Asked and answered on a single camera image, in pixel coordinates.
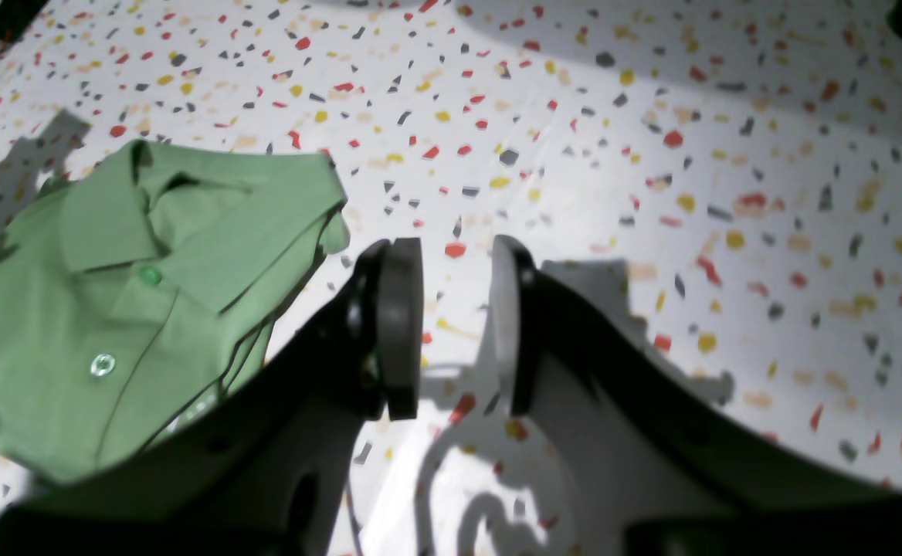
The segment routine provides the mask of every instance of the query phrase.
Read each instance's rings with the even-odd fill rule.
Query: folded shirt
[[[0,453],[73,481],[235,391],[344,202],[322,154],[146,141],[42,188],[0,242]]]

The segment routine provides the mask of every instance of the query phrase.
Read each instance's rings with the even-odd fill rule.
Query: speckled white table
[[[133,137],[330,149],[352,243],[271,351],[364,247],[422,237],[426,400],[365,427],[330,556],[354,553],[349,502],[366,556],[581,553],[557,455],[471,368],[496,233],[539,261],[622,261],[649,341],[734,377],[728,415],[902,486],[890,5],[51,0],[0,59],[0,229],[46,175]],[[0,458],[0,509],[24,483]]]

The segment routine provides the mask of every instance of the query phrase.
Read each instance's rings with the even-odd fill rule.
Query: shirt button
[[[113,355],[102,353],[94,357],[94,360],[90,362],[90,373],[96,377],[103,377],[113,370],[115,370],[115,357]]]
[[[139,277],[150,286],[155,286],[162,282],[162,272],[159,272],[159,269],[154,266],[141,267]]]

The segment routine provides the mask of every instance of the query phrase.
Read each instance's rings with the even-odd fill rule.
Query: shirt collar
[[[139,179],[139,169],[151,165],[254,194],[193,242],[164,253],[147,210],[168,184]],[[296,236],[344,201],[331,160],[323,154],[226,154],[132,141],[67,191],[60,215],[63,260],[70,272],[83,272],[159,259],[168,279],[209,309],[221,310]],[[213,278],[218,269],[226,279]]]

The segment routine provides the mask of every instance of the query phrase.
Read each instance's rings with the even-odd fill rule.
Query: green shirt
[[[322,154],[145,141],[44,187],[0,242],[0,453],[83,478],[235,391],[344,201]]]

